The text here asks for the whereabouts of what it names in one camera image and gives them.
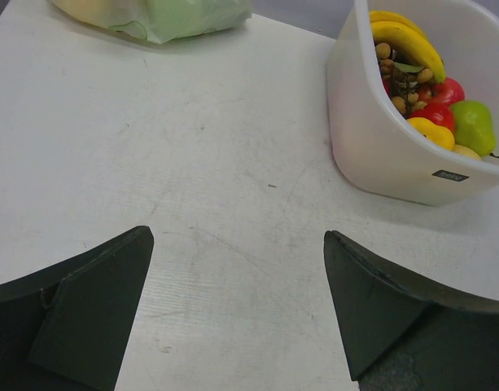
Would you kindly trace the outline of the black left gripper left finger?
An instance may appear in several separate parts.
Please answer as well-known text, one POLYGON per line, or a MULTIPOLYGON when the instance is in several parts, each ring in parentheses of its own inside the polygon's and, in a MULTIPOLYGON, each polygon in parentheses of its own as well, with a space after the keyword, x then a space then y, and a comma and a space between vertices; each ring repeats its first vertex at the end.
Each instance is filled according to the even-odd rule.
POLYGON ((0 390, 113 390, 153 248, 136 226, 0 284, 0 390))

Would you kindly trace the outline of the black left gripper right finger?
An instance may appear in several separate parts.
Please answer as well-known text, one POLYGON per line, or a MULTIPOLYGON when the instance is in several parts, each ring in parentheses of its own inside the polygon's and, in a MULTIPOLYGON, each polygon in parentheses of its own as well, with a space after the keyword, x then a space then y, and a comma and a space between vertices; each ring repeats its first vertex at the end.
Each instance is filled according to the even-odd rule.
POLYGON ((499 390, 499 301, 438 283, 338 231, 326 276, 361 390, 499 390))

